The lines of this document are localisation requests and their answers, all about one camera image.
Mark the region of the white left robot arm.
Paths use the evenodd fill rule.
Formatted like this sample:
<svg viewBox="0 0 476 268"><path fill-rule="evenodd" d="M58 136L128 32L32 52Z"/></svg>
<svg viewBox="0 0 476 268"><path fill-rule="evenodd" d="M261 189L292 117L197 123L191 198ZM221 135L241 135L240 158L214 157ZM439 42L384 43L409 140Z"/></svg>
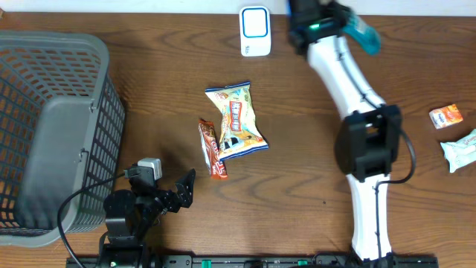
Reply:
<svg viewBox="0 0 476 268"><path fill-rule="evenodd" d="M102 246L96 266L160 267L160 259L145 242L146 234L162 215L192 205L196 171L177 180L176 191L161 190L151 167L133 165L125 177L131 188L113 192L103 204L109 242Z"/></svg>

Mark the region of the red brown snack bar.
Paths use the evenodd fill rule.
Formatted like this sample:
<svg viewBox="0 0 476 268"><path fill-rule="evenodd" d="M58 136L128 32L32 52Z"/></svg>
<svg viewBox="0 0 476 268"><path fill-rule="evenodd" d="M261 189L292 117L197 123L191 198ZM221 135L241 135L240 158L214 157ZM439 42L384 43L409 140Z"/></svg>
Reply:
<svg viewBox="0 0 476 268"><path fill-rule="evenodd" d="M210 177L217 180L226 180L228 173L224 163L219 160L219 145L216 142L216 133L213 123L199 119L199 133L202 152Z"/></svg>

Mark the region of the orange small box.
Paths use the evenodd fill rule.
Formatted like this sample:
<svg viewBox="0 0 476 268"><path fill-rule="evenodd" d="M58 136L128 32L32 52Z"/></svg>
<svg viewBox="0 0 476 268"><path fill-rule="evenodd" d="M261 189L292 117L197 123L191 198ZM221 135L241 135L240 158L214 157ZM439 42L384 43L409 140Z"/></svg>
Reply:
<svg viewBox="0 0 476 268"><path fill-rule="evenodd" d="M437 130L463 121L463 116L455 104L433 109L429 112L429 116Z"/></svg>

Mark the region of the yellow wet wipes bag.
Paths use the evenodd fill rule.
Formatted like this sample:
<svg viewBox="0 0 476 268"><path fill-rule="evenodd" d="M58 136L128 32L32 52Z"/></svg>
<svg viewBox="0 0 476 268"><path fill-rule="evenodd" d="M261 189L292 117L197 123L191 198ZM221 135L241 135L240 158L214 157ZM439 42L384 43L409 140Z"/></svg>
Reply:
<svg viewBox="0 0 476 268"><path fill-rule="evenodd" d="M219 137L220 161L269 148L256 126L250 87L251 82L246 81L205 90L207 97L222 114Z"/></svg>

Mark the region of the blue mouthwash bottle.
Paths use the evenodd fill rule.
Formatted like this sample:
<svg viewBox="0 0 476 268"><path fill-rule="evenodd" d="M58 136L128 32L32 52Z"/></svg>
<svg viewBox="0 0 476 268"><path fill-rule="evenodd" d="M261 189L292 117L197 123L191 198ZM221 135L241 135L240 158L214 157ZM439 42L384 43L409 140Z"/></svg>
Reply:
<svg viewBox="0 0 476 268"><path fill-rule="evenodd" d="M350 11L348 22L343 28L369 55L377 55L381 50L381 39L375 28L369 26L359 15Z"/></svg>

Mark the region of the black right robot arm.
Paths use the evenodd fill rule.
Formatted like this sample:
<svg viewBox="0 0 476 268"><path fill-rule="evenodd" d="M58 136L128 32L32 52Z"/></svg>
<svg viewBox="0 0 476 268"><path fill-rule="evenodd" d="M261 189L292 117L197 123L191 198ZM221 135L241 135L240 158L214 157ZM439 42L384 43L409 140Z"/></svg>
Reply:
<svg viewBox="0 0 476 268"><path fill-rule="evenodd" d="M387 187L401 114L373 91L353 59L344 35L352 15L336 1L289 0L289 39L324 82L341 118L334 154L352 195L353 253L361 264L383 265L392 253Z"/></svg>

